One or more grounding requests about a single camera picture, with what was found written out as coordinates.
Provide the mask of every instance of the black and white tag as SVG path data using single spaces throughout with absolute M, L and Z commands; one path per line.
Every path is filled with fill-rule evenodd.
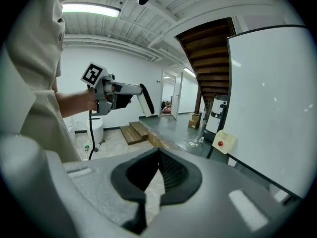
M 104 76 L 104 71 L 106 71 L 105 68 L 102 68 L 94 63 L 90 63 L 81 77 L 81 81 L 95 88 L 100 78 Z

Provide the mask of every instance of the whiteboard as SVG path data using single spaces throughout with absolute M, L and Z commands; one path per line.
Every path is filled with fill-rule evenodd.
M 309 31 L 285 26 L 228 39 L 230 155 L 305 197 L 317 168 L 317 50 Z

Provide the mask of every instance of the person's arm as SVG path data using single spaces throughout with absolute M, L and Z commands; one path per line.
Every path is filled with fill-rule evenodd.
M 92 88 L 73 94 L 63 94 L 58 92 L 55 78 L 52 89 L 63 118 L 88 110 L 96 110 L 96 99 Z

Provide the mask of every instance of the black cable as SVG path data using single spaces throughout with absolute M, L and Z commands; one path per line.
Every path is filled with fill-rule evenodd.
M 91 150 L 91 152 L 90 152 L 90 155 L 89 155 L 89 159 L 88 160 L 91 160 L 91 157 L 92 157 L 92 155 L 93 155 L 93 152 L 94 152 L 94 150 L 95 150 L 95 139 L 94 139 L 94 132 L 93 132 L 93 125 L 92 125 L 92 120 L 91 120 L 91 113 L 92 113 L 92 111 L 91 110 L 89 110 L 89 131 L 90 131 L 90 134 L 91 134 L 91 140 L 92 140 L 92 142 L 93 142 L 93 148 L 92 148 L 92 150 Z

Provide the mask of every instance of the ceiling light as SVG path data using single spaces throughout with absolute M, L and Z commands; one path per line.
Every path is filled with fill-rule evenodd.
M 189 68 L 184 68 L 184 71 L 188 72 L 191 74 L 193 77 L 196 77 L 196 75 L 189 69 Z
M 109 17 L 118 18 L 121 10 L 108 5 L 90 3 L 90 2 L 68 2 L 63 3 L 62 5 L 63 13 L 66 12 L 86 12 L 86 13 L 95 13 L 100 15 L 105 15 Z

